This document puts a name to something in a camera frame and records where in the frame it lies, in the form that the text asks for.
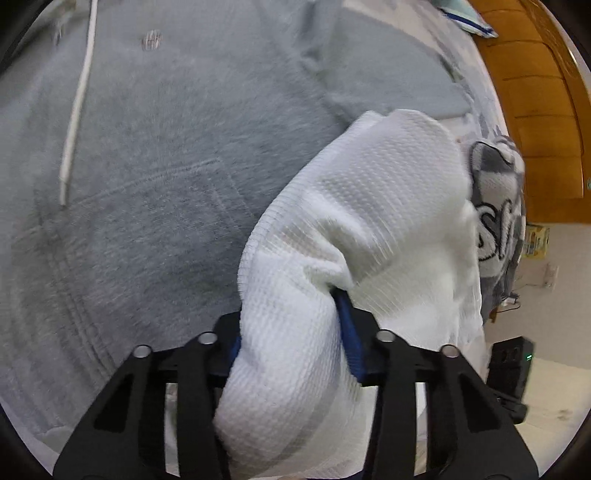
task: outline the black gripper frame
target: black gripper frame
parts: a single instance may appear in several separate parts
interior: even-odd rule
[[[378,387],[363,480],[414,477],[417,382],[426,384],[428,418],[427,471],[418,479],[539,478],[510,409],[501,406],[497,393],[457,349],[442,349],[445,355],[412,347],[394,335],[392,342],[380,341],[371,313],[354,309],[344,291],[334,290],[333,297],[345,350],[351,348],[351,337],[358,349],[353,357],[348,355],[349,367],[362,386]],[[206,333],[209,338],[202,334],[177,349],[136,348],[75,428],[54,478],[178,479],[165,471],[164,455],[165,386],[176,383],[180,478],[230,480],[228,459],[212,421],[216,393],[224,387],[240,347],[239,315],[220,317],[213,343]]]

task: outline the wall outlet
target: wall outlet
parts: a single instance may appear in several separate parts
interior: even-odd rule
[[[554,286],[556,285],[556,279],[558,278],[558,265],[549,263],[546,265],[546,271],[544,273],[544,281],[542,285],[544,288],[549,288],[550,290],[554,290]]]

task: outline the white towel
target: white towel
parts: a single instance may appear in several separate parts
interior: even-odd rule
[[[469,197],[450,132],[398,110],[364,114],[273,201],[242,256],[242,348],[215,417],[233,478],[362,469],[375,389],[349,373],[331,286],[412,345],[480,356]]]

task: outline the cable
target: cable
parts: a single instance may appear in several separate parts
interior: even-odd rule
[[[505,313],[505,312],[510,312],[511,310],[519,310],[521,308],[521,303],[519,304],[518,307],[513,307],[512,309],[506,309],[506,310],[497,310],[497,314],[499,313]]]
[[[543,285],[538,284],[538,283],[526,283],[525,285],[522,285],[521,287],[514,288],[513,291],[520,290],[523,287],[540,287],[541,288],[541,287],[543,287]]]
[[[80,126],[80,114],[82,112],[82,103],[86,95],[88,87],[88,77],[90,76],[90,66],[92,65],[92,54],[95,50],[95,32],[96,32],[96,11],[98,8],[98,0],[91,0],[90,2],[90,18],[88,20],[88,38],[86,40],[86,54],[84,56],[84,63],[82,65],[82,72],[78,80],[78,88],[76,89],[76,96],[72,104],[72,113],[70,115],[70,123],[68,124],[68,132],[66,135],[66,142],[64,144],[64,153],[61,157],[60,167],[60,205],[66,206],[68,203],[68,193],[70,189],[70,180],[72,179],[72,164],[74,159],[74,148],[76,146],[76,137],[78,135],[78,127]]]

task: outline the white wall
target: white wall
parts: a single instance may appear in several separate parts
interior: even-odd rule
[[[559,268],[553,291],[520,288],[542,283],[549,261]],[[591,226],[553,225],[547,258],[522,259],[519,276],[515,288],[521,307],[488,323],[486,341],[523,335],[535,342],[536,356],[591,369]]]
[[[524,287],[542,283],[549,261],[559,267],[554,290]],[[524,397],[530,412],[518,430],[544,472],[591,408],[591,225],[553,225],[547,258],[524,258],[520,276],[521,307],[500,313],[485,336],[487,343],[521,335],[535,342]]]

